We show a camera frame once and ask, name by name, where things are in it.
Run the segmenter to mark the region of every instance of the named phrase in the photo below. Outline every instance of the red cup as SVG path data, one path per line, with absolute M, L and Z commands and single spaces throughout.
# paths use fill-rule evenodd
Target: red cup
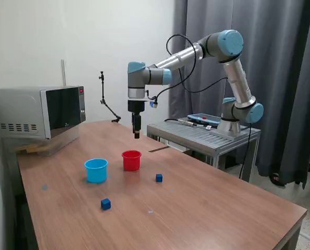
M 122 153 L 125 171 L 136 171 L 140 168 L 141 153 L 137 150 L 128 150 Z

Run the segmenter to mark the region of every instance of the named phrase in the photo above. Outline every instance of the table leg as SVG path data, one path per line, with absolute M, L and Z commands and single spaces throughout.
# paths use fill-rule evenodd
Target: table leg
M 283 246 L 281 250 L 295 250 L 297 240 L 299 239 L 301 227 L 299 227 L 289 241 Z
M 253 175 L 255 160 L 257 157 L 259 138 L 250 141 L 250 146 L 247 152 L 247 157 L 245 159 L 245 164 L 242 173 L 242 180 L 246 182 L 251 181 L 251 177 Z

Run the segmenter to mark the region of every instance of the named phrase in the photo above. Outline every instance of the black cable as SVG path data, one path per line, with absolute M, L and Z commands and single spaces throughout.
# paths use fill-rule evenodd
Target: black cable
M 178 120 L 169 118 L 169 119 L 165 119 L 164 121 L 178 121 Z
M 177 83 L 177 84 L 175 84 L 175 85 L 173 85 L 173 86 L 167 87 L 166 89 L 162 90 L 161 92 L 159 92 L 159 93 L 157 94 L 157 96 L 149 97 L 149 91 L 147 90 L 146 92 L 147 92 L 147 97 L 148 97 L 148 99 L 154 100 L 154 103 L 155 103 L 155 104 L 157 104 L 157 100 L 158 100 L 158 97 L 160 96 L 160 94 L 162 94 L 163 92 L 165 92 L 165 91 L 167 91 L 167 90 L 169 90 L 169 89 L 173 89 L 174 87 L 177 87 L 177 86 L 180 85 L 180 84 L 182 84 L 183 87 L 184 87 L 184 89 L 185 89 L 187 92 L 189 92 L 189 93 L 200 93 L 200 92 L 202 92 L 202 91 L 205 91 L 205 90 L 209 89 L 210 87 L 212 87 L 213 85 L 217 84 L 217 83 L 220 82 L 221 80 L 228 79 L 227 77 L 223 77 L 223 78 L 217 80 L 216 82 L 213 82 L 213 83 L 210 84 L 209 86 L 207 86 L 207 87 L 205 87 L 205 88 L 203 88 L 203 89 L 201 89 L 201 90 L 198 90 L 198 91 L 191 91 L 191 90 L 188 90 L 188 89 L 185 87 L 184 82 L 185 82 L 185 81 L 192 75 L 192 73 L 194 72 L 194 69 L 195 69 L 196 63 L 197 63 L 197 52 L 196 52 L 196 49 L 194 48 L 194 46 L 193 46 L 193 44 L 192 44 L 192 42 L 191 42 L 191 40 L 190 40 L 189 38 L 187 38 L 186 36 L 181 35 L 181 34 L 175 34 L 175 35 L 172 35 L 171 37 L 169 37 L 168 40 L 166 41 L 166 44 L 165 44 L 166 51 L 168 52 L 169 55 L 172 55 L 172 53 L 171 53 L 171 52 L 169 51 L 169 49 L 168 49 L 168 43 L 169 43 L 169 41 L 170 41 L 172 38 L 174 38 L 175 36 L 183 37 L 183 38 L 184 38 L 186 41 L 188 41 L 188 43 L 192 46 L 193 51 L 194 51 L 194 54 L 195 54 L 195 59 L 194 59 L 194 62 L 193 62 L 193 67 L 192 67 L 190 73 L 187 75 L 187 77 L 186 77 L 185 79 L 183 79 L 181 70 L 178 69 L 178 71 L 179 71 L 179 76 L 180 76 L 180 82 Z
M 245 164 L 245 159 L 247 158 L 247 154 L 248 154 L 248 150 L 249 150 L 249 146 L 250 146 L 250 138 L 251 138 L 251 124 L 250 124 L 250 132 L 249 132 L 248 146 L 247 146 L 247 150 L 245 151 L 243 164 L 242 164 L 242 167 L 241 167 L 240 173 L 239 173 L 239 178 L 241 178 L 241 176 L 242 176 L 242 172 L 243 172 L 243 168 L 244 168 L 244 164 Z
M 174 88 L 174 87 L 177 87 L 178 85 L 180 85 L 181 83 L 183 83 L 184 81 L 186 81 L 186 80 L 192 75 L 192 73 L 193 73 L 193 71 L 195 70 L 195 67 L 196 67 L 196 63 L 197 63 L 197 52 L 196 52 L 196 49 L 195 49 L 194 46 L 193 46 L 193 43 L 191 42 L 191 40 L 190 40 L 189 38 L 187 38 L 186 36 L 181 35 L 181 34 L 174 34 L 174 35 L 172 35 L 171 37 L 168 38 L 168 40 L 166 41 L 166 45 L 165 45 L 165 46 L 167 47 L 169 41 L 170 41 L 172 38 L 176 37 L 176 36 L 180 36 L 180 37 L 184 38 L 184 39 L 185 39 L 186 41 L 188 41 L 188 43 L 192 46 L 193 51 L 194 51 L 194 54 L 195 54 L 195 59 L 194 59 L 194 62 L 193 62 L 193 67 L 192 67 L 190 73 L 187 75 L 187 77 L 186 77 L 185 79 L 181 80 L 179 83 L 177 83 L 177 84 L 175 84 L 175 85 L 173 85 L 173 86 L 167 87 L 166 89 L 160 91 L 160 92 L 157 94 L 157 96 L 154 96 L 154 97 L 150 98 L 151 100 L 154 100 L 154 103 L 156 103 L 156 104 L 157 104 L 157 99 L 159 98 L 160 94 L 162 94 L 164 91 L 167 91 L 167 90 L 170 90 L 170 89 L 172 89 L 172 88 Z

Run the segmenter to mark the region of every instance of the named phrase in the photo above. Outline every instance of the floor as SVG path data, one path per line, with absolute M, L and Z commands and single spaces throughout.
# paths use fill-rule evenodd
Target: floor
M 235 166 L 229 168 L 227 172 L 238 176 L 239 171 L 240 166 Z M 285 188 L 279 188 L 273 185 L 269 178 L 259 176 L 257 169 L 254 171 L 252 183 L 308 209 L 308 214 L 303 221 L 301 231 L 310 235 L 310 173 L 308 174 L 308 181 L 304 190 L 302 189 L 302 184 L 296 185 L 295 183 L 287 184 Z M 310 241 L 300 236 L 296 250 L 310 250 Z

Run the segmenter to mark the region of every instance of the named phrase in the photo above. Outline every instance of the microwave oven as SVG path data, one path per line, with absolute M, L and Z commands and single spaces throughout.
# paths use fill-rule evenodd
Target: microwave oven
M 83 86 L 0 89 L 0 137 L 51 139 L 86 120 Z

